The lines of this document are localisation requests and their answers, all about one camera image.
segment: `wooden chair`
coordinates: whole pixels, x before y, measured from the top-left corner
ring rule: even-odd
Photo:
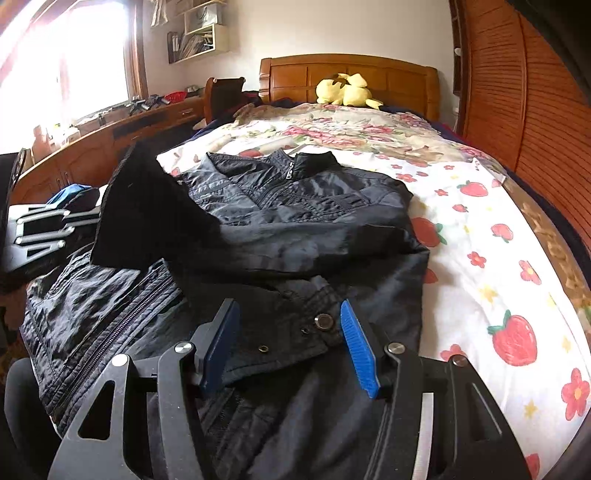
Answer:
[[[218,118],[225,111],[244,102],[242,86],[244,77],[238,79],[216,79],[210,77],[205,84],[203,113],[207,123]]]

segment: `blue cloth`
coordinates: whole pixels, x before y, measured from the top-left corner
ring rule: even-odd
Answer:
[[[89,185],[80,185],[79,183],[73,183],[57,192],[47,202],[47,205],[55,205],[56,208],[64,208],[67,203],[72,200],[76,195],[84,190],[90,190],[92,187]]]

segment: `blue gripper pad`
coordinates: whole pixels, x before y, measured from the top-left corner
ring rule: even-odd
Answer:
[[[340,306],[340,326],[361,388],[368,393],[369,398],[374,399],[379,391],[375,355],[348,300]]]

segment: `bed sheet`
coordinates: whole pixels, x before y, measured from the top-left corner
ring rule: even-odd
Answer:
[[[572,304],[488,155],[412,114],[304,104],[259,107],[161,154],[173,174],[208,151],[259,157],[332,150],[339,163],[403,181],[430,249],[420,354],[465,354],[509,421],[532,477],[556,463],[589,408],[591,353]]]

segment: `wooden slatted door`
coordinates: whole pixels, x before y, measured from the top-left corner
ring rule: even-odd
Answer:
[[[464,0],[461,132],[550,201],[591,249],[591,108],[558,55],[505,0]]]

